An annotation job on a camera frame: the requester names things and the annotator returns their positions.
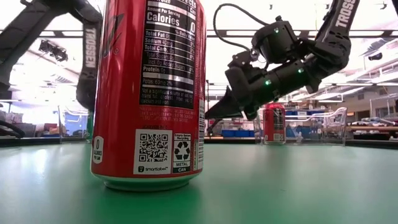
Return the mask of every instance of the red soda can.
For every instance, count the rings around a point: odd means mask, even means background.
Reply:
[[[203,168],[206,24],[198,0],[107,0],[91,172],[167,190]]]
[[[264,143],[285,143],[285,107],[281,103],[268,103],[263,111]]]

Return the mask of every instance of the ceiling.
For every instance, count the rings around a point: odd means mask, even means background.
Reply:
[[[89,2],[98,5],[99,10],[103,8],[104,0],[90,0]],[[228,2],[241,6],[266,22],[272,22],[276,16],[281,15],[284,20],[288,20],[291,23],[295,30],[317,30],[321,26],[323,22],[322,18],[327,12],[326,4],[331,3],[328,0],[201,0],[201,2],[205,8],[208,29],[213,29],[210,25],[212,24],[211,20],[215,9],[221,3]],[[383,7],[384,2],[387,4],[387,7],[382,10],[381,7]],[[0,29],[5,28],[24,8],[17,0],[7,1],[7,6],[4,6],[0,7]],[[233,17],[231,19],[231,15],[235,14],[239,15],[239,18]],[[258,29],[261,27],[236,9],[227,7],[218,14],[217,25],[219,29]],[[398,29],[398,19],[392,7],[391,0],[361,0],[352,29]],[[81,30],[81,24],[72,16],[64,15],[54,19],[47,27],[47,30]],[[69,56],[69,61],[56,64],[55,60],[48,55],[42,55],[38,51],[41,41],[38,39],[31,46],[30,53],[26,53],[14,67],[11,77],[11,83],[14,84],[13,90],[22,90],[26,93],[23,94],[24,97],[33,95],[28,94],[28,92],[35,93],[37,97],[38,89],[40,89],[39,92],[43,92],[44,96],[48,96],[55,91],[65,91],[65,85],[75,84],[78,79],[82,61],[81,39],[52,38],[48,40],[65,48]],[[348,75],[358,73],[358,71],[364,70],[364,68],[374,67],[377,64],[387,62],[396,57],[398,51],[393,44],[379,49],[383,51],[383,60],[369,61],[364,60],[364,57],[360,57],[361,54],[367,51],[370,44],[377,40],[379,39],[352,39],[353,49],[349,65],[343,72],[330,76],[327,81],[348,81],[346,79]],[[248,38],[235,38],[232,41],[249,46],[251,40]],[[227,64],[230,62],[231,56],[240,52],[241,49],[227,45],[216,38],[209,38],[207,40],[207,49],[206,79],[212,83],[226,83],[227,80],[224,76],[224,71],[227,69]],[[260,62],[255,63],[255,65],[264,66]],[[54,86],[63,87],[49,88],[48,83],[59,83]],[[221,90],[212,90],[210,94],[223,94],[224,88],[225,86],[216,87],[214,89]]]

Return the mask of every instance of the nutrition facts label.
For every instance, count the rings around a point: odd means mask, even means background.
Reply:
[[[148,0],[141,105],[193,109],[196,0]]]

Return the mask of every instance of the green table surface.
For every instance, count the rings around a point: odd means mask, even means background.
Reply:
[[[205,146],[190,185],[107,189],[90,146],[0,148],[0,223],[398,223],[398,151],[339,146]]]

